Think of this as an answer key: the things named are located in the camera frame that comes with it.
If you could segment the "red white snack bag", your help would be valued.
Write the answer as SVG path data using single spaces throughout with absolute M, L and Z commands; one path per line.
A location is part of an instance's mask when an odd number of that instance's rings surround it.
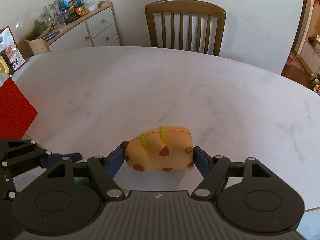
M 1 57 L 10 67 L 12 72 L 16 72 L 25 64 L 25 59 L 17 48 L 10 27 L 1 29 Z

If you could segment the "brown wooden chair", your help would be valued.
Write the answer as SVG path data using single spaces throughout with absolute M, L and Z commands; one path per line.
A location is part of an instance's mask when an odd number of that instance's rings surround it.
M 227 12 L 198 0 L 162 0 L 145 6 L 152 47 L 219 56 Z

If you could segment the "yellow spotted animal toy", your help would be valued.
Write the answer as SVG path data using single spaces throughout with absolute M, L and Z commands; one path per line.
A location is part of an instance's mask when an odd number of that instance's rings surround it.
M 192 170 L 191 131 L 181 126 L 160 126 L 121 142 L 127 165 L 140 173 Z

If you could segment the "red white storage box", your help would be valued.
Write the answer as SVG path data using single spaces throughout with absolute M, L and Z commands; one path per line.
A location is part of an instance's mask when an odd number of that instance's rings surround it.
M 1 139 L 23 138 L 38 112 L 12 78 L 1 85 Z

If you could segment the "white wood sideboard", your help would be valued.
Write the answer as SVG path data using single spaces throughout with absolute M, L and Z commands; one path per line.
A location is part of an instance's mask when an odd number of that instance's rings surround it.
M 21 40 L 17 43 L 17 48 L 23 57 L 28 58 L 53 51 L 121 45 L 113 4 L 110 1 L 101 1 L 97 9 L 56 31 L 58 34 L 49 41 L 42 38 Z

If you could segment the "teal squishy animal toy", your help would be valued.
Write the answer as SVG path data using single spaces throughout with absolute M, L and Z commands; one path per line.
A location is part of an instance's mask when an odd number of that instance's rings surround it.
M 74 163 L 75 166 L 73 167 L 73 176 L 74 181 L 80 184 L 89 183 L 88 178 L 88 170 L 87 170 L 87 160 L 82 159 Z

